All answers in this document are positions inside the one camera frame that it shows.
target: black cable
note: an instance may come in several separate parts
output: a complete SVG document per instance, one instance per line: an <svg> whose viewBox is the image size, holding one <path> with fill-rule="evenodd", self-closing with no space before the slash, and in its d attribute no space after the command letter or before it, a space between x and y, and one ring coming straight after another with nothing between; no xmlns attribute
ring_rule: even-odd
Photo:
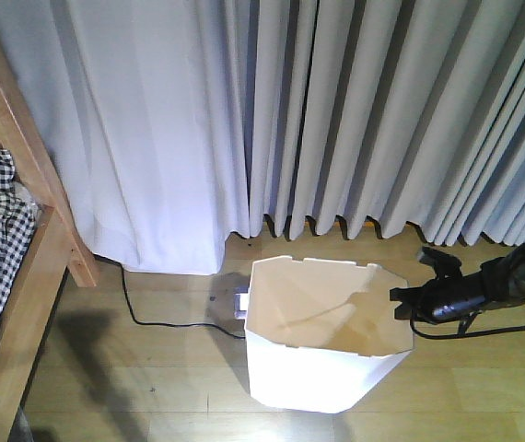
<svg viewBox="0 0 525 442"><path fill-rule="evenodd" d="M122 271L122 287L123 287L123 294L125 295L125 302L127 303L127 308L130 311L130 315L132 316L132 320L137 325L153 325L153 326L158 326L158 327L171 327L173 329L184 329L184 328L188 328L188 327L211 327L212 329L216 329L216 330L218 330L218 331L220 331L220 332L222 332L222 333L226 334L227 336L230 336L230 337L232 337L234 339L246 339L245 336L240 336L240 335L231 333L230 331L227 331L223 327L220 327L217 324L212 324L212 323L209 323L209 322L195 322L195 323L190 323L190 324L172 324L172 323L169 323L169 322L145 322L143 320L139 320L135 316L134 309L132 308L132 303L130 302L130 297L129 297L129 294L127 292L127 284L125 283L125 270L123 269L123 266L121 264L120 264L120 269Z"/></svg>
<svg viewBox="0 0 525 442"><path fill-rule="evenodd" d="M431 339L435 341L444 341L448 339L478 338L482 336L491 336L494 334L525 332L525 325L519 325L515 327L503 327L500 329L470 331L469 333L428 334L428 333L424 333L423 331L419 331L418 329L416 329L415 316L416 316L415 312L413 312L412 317L410 318L410 328L412 329L412 332L414 332L421 338Z"/></svg>

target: wooden bed post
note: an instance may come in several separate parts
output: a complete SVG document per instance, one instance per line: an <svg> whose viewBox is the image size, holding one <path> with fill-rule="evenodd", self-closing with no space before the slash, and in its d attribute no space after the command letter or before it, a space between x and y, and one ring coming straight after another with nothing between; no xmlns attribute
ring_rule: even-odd
<svg viewBox="0 0 525 442"><path fill-rule="evenodd" d="M60 179L0 45L0 144L11 151L23 184L62 219L72 255L68 270L79 286L95 286L99 270L83 243Z"/></svg>
<svg viewBox="0 0 525 442"><path fill-rule="evenodd" d="M68 237L48 209L29 245L0 321L0 441L6 441L68 260Z"/></svg>

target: curtain fold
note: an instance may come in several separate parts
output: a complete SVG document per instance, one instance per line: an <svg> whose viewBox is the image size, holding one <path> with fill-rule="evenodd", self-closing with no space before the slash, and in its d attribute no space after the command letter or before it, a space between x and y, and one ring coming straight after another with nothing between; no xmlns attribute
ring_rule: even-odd
<svg viewBox="0 0 525 442"><path fill-rule="evenodd" d="M129 269L214 273L266 215L525 241L525 1L0 0L0 37L83 239Z"/></svg>

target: wooden floor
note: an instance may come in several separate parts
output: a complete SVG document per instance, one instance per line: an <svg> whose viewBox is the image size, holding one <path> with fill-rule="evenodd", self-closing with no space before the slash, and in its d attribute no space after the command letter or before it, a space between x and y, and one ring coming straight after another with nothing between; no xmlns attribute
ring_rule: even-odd
<svg viewBox="0 0 525 442"><path fill-rule="evenodd" d="M415 260L420 246L409 227L387 240L365 228L352 241L338 229L292 242L265 231L230 237L217 275L126 277L142 320L215 320L239 332L231 292L248 283L253 260L290 254L376 262L421 285L432 272ZM447 251L469 272L509 249L480 240ZM59 301L25 407L38 442L525 441L525 333L417 338L415 350L346 413L270 409L249 396L243 341L207 329L134 325L119 269L101 267L99 288L68 281ZM488 312L474 328L522 323L525 307Z"/></svg>

